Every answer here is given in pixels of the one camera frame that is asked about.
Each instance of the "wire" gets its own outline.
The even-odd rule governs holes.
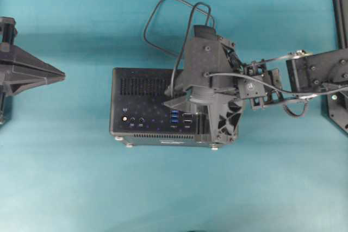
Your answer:
[[[274,85],[271,85],[271,84],[268,84],[268,83],[265,83],[264,81],[262,80],[259,80],[259,79],[256,79],[256,78],[253,78],[251,76],[246,76],[244,74],[240,74],[240,73],[205,73],[204,74],[205,77],[212,77],[212,76],[234,76],[234,77],[240,77],[240,78],[245,78],[245,79],[248,79],[248,80],[251,80],[251,81],[256,81],[257,83],[260,83],[260,84],[263,84],[269,88],[272,88],[278,92],[282,92],[282,93],[287,93],[289,95],[297,95],[297,96],[307,96],[307,95],[330,95],[332,93],[336,93],[336,92],[340,92],[340,91],[344,91],[344,90],[348,90],[348,86],[344,86],[344,87],[340,87],[340,88],[337,88],[335,90],[331,90],[331,91],[325,91],[325,92],[290,92],[290,91],[286,91],[286,90],[282,90],[282,89],[279,89],[277,87],[275,87]]]
[[[274,93],[278,96],[278,99],[284,99],[283,95],[281,93],[279,93],[277,91],[274,91]],[[307,100],[304,100],[302,102],[304,104],[303,104],[302,112],[300,114],[296,114],[293,111],[291,111],[290,108],[288,107],[288,103],[287,102],[282,105],[282,108],[286,112],[286,114],[289,115],[290,117],[292,117],[292,118],[301,118],[304,115],[306,115],[306,113],[309,110],[309,102]]]
[[[166,54],[168,54],[168,55],[171,55],[172,57],[178,57],[178,54],[176,54],[176,53],[174,53],[174,52],[172,52],[172,51],[170,51],[170,50],[168,50],[168,49],[165,49],[165,48],[163,48],[163,47],[160,47],[160,46],[158,46],[158,45],[155,45],[154,43],[150,42],[150,41],[147,39],[147,37],[146,37],[146,33],[147,33],[147,30],[148,30],[148,27],[149,27],[149,25],[150,25],[150,23],[151,23],[151,21],[152,21],[152,19],[153,19],[153,17],[154,17],[154,14],[156,13],[157,9],[159,8],[159,6],[160,6],[164,1],[166,1],[166,0],[160,0],[160,1],[157,3],[156,7],[153,9],[153,11],[152,11],[152,13],[151,13],[151,16],[149,17],[149,19],[148,19],[148,21],[147,21],[147,23],[146,23],[146,25],[145,25],[144,33],[143,33],[142,36],[143,36],[143,38],[144,38],[144,41],[145,41],[146,43],[148,43],[150,46],[153,46],[154,48],[156,48],[156,49],[158,49],[158,50],[161,50],[161,51],[163,51],[164,53],[166,53]],[[174,0],[174,1],[178,1],[178,2],[180,2],[180,3],[183,3],[183,4],[187,5],[188,7],[192,7],[192,8],[194,7],[194,5],[190,4],[189,2],[187,2],[187,1],[185,1],[185,0]],[[210,14],[210,12],[205,12],[204,10],[202,10],[202,9],[200,9],[200,8],[197,8],[197,11],[200,12],[200,13],[202,13],[202,14],[204,14],[204,15],[207,15],[206,24],[208,24],[208,21],[209,21],[209,19],[211,18],[212,21],[213,21],[213,28],[215,28],[215,18]]]
[[[189,33],[190,33],[190,29],[191,29],[191,24],[192,24],[192,18],[194,16],[194,13],[195,13],[195,10],[197,9],[197,7],[199,5],[204,5],[205,7],[208,8],[208,15],[207,15],[207,20],[206,20],[206,25],[208,24],[208,21],[209,21],[209,17],[210,17],[210,12],[212,11],[211,7],[203,2],[197,2],[193,7],[192,7],[192,10],[191,10],[191,14],[190,14],[190,18],[189,18],[189,22],[187,24],[187,29],[186,29],[186,34],[185,34],[185,40],[184,40],[184,43],[183,43],[183,46],[181,48],[181,51],[180,51],[180,54],[179,56],[177,57],[176,61],[175,61],[175,66],[173,68],[173,71],[172,71],[172,76],[171,76],[171,79],[170,79],[170,96],[171,97],[174,97],[174,78],[175,78],[175,74],[176,74],[176,71],[178,70],[178,66],[180,64],[180,60],[183,56],[183,53],[184,53],[184,50],[185,50],[185,46],[186,46],[186,42],[187,42],[187,38],[189,36]]]
[[[306,51],[302,50],[303,53],[299,54],[299,51],[297,51],[296,53],[290,53],[287,55],[283,55],[282,57],[276,57],[276,58],[272,58],[272,59],[268,59],[268,60],[262,60],[260,62],[255,62],[255,65],[262,65],[262,64],[266,64],[268,62],[275,62],[275,61],[281,61],[281,60],[290,60],[290,59],[298,59],[301,57],[308,57],[310,55],[313,55],[312,53],[307,53]]]

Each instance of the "screw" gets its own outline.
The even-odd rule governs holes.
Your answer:
[[[254,84],[253,83],[248,83],[246,85],[246,87],[249,89],[249,90],[253,90],[254,89]]]

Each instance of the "hdmi port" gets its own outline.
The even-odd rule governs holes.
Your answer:
[[[191,124],[192,120],[184,120],[184,124]]]

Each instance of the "teal surface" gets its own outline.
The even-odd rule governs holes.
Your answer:
[[[348,231],[348,137],[321,99],[299,120],[248,107],[216,152],[113,140],[113,67],[174,63],[141,39],[157,1],[0,0],[16,44],[67,75],[14,97],[0,129],[0,231]],[[243,61],[337,47],[332,0],[188,1],[212,6]],[[149,37],[179,50],[189,12],[166,3]]]

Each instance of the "ventilation grille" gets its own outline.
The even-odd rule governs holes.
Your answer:
[[[169,85],[159,78],[121,78],[120,95],[161,96]]]
[[[193,135],[176,135],[176,134],[134,134],[137,138],[166,138],[166,139],[193,139]]]

